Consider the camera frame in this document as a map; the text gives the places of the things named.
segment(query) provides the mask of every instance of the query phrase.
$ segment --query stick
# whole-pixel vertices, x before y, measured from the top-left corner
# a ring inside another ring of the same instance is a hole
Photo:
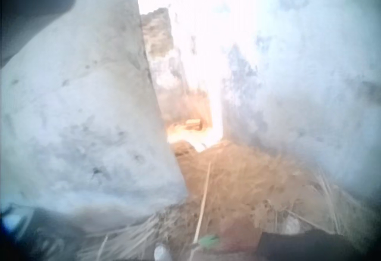
[[[205,202],[207,200],[207,192],[208,192],[210,168],[211,168],[211,163],[209,163],[209,165],[208,165],[208,173],[207,173],[207,178],[205,180],[205,185],[204,185],[204,196],[202,197],[200,216],[198,218],[198,223],[197,223],[196,233],[195,233],[195,238],[193,239],[193,243],[197,243],[197,241],[198,241],[198,235],[200,233],[200,228],[201,228],[201,223],[202,223],[202,216],[204,215]]]
[[[101,247],[98,250],[98,254],[96,255],[96,261],[100,260],[101,254],[102,254],[103,248],[106,245],[107,239],[108,239],[108,234],[106,235],[105,240],[103,240],[102,245],[101,245]]]

